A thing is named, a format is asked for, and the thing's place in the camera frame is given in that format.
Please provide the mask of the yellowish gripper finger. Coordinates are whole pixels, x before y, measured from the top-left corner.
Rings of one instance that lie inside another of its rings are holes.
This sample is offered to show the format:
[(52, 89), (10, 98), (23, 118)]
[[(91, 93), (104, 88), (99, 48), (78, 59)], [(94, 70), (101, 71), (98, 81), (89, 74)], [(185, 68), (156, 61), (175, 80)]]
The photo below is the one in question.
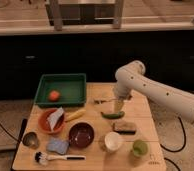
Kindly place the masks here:
[(123, 100), (115, 100), (114, 101), (114, 112), (118, 113), (121, 111), (122, 107), (124, 105), (124, 101)]

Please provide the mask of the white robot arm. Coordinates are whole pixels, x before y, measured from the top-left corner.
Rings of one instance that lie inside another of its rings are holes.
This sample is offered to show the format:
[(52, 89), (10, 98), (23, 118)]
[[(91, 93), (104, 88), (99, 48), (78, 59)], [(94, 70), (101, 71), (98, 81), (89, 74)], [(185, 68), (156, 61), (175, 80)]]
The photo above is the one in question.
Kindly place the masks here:
[(132, 61), (115, 72), (113, 92), (117, 99), (128, 99), (134, 89), (157, 104), (169, 108), (194, 126), (194, 94), (153, 81), (144, 76), (145, 65)]

